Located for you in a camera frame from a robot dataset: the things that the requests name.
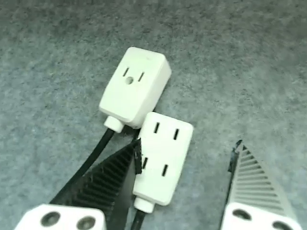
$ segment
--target electrical outlet adapter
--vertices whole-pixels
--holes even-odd
[[[128,48],[99,104],[99,109],[108,115],[105,126],[118,133],[124,125],[141,128],[170,75],[171,68],[163,54]]]
[[[105,215],[95,208],[42,204],[27,211],[15,230],[106,230]]]
[[[170,203],[181,175],[193,126],[165,115],[149,113],[140,131],[142,173],[135,179],[134,206],[152,213],[155,204]]]
[[[302,230],[292,218],[238,202],[228,204],[221,230]]]

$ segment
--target outlet slot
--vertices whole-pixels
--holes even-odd
[[[157,132],[158,132],[159,125],[160,125],[160,123],[157,122],[157,124],[155,125],[155,128],[154,128],[154,131],[153,131],[154,133],[157,133]]]
[[[168,168],[168,165],[167,165],[167,164],[164,165],[163,172],[162,172],[162,176],[165,176],[165,175],[166,175],[167,168]]]
[[[140,78],[139,78],[139,80],[138,80],[138,81],[141,81],[141,79],[142,79],[143,75],[144,75],[144,72],[141,74],[141,76],[140,76]]]
[[[123,77],[125,77],[125,76],[126,76],[126,74],[127,74],[128,70],[129,70],[129,67],[128,67],[128,68],[126,68],[126,71],[124,72]]]
[[[178,133],[179,133],[179,129],[177,128],[174,134],[174,140],[177,140]]]
[[[145,157],[145,160],[144,160],[144,163],[143,163],[143,166],[142,166],[142,168],[143,168],[143,169],[145,169],[146,164],[147,164],[147,161],[148,161],[148,158],[147,158],[147,157]]]

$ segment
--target extension cord plug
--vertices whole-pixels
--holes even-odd
[[[171,202],[192,138],[193,126],[165,115],[149,113],[141,128],[142,173],[135,179],[134,206],[152,213],[154,205]]]
[[[27,211],[15,230],[106,230],[105,215],[94,208],[42,204]]]
[[[105,126],[117,133],[124,125],[141,128],[170,75],[171,68],[163,54],[128,48],[99,104],[99,109],[108,115]]]

